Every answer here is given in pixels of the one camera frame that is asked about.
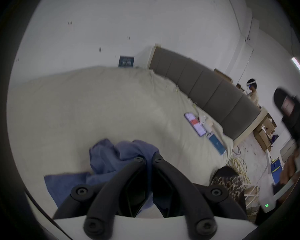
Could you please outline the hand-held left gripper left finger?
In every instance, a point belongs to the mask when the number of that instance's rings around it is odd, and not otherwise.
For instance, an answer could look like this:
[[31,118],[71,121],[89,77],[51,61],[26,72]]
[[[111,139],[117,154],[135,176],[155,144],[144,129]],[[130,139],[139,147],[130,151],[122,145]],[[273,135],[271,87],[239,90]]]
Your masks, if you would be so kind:
[[146,162],[136,157],[108,182],[79,184],[55,212],[53,219],[86,216],[84,233],[94,240],[112,237],[116,215],[135,218],[148,192]]

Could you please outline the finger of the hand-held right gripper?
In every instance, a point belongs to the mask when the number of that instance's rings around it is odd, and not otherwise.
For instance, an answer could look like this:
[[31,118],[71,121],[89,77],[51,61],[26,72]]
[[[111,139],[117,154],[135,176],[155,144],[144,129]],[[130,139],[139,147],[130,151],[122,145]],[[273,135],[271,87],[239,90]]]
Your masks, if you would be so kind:
[[277,88],[273,101],[282,114],[282,122],[291,137],[300,145],[300,101],[296,96],[289,95],[286,90]]

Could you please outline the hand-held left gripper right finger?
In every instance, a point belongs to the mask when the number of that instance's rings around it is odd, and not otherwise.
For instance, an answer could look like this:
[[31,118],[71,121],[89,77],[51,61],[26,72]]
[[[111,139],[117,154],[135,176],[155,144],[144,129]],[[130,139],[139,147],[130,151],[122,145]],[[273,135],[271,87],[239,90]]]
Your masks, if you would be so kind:
[[192,183],[184,174],[156,153],[152,158],[153,202],[164,218],[185,217],[192,240],[208,240],[226,229],[217,217],[241,225],[248,222],[243,208],[243,186],[236,172],[219,169],[208,186]]

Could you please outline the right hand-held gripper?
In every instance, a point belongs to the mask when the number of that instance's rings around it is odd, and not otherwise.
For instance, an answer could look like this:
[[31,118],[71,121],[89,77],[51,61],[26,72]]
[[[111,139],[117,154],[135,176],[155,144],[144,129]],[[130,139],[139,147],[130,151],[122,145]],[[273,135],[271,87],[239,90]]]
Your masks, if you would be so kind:
[[[300,148],[299,156],[295,159],[296,172],[300,172]],[[284,169],[285,163],[281,163],[280,157],[271,160],[268,150],[266,175],[260,180],[260,207],[264,213],[268,213],[275,209],[277,201],[287,198],[294,189],[296,183],[290,179],[286,184],[280,184],[280,173]]]

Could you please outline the person's right hand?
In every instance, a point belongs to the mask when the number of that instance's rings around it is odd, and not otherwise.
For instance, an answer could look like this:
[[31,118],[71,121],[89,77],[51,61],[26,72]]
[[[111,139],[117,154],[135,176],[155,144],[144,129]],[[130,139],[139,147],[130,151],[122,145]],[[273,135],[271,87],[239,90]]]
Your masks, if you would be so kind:
[[295,159],[299,156],[298,149],[294,150],[287,161],[285,162],[284,169],[280,173],[280,184],[286,184],[290,179],[293,183],[296,183],[300,178],[300,172],[296,172]]

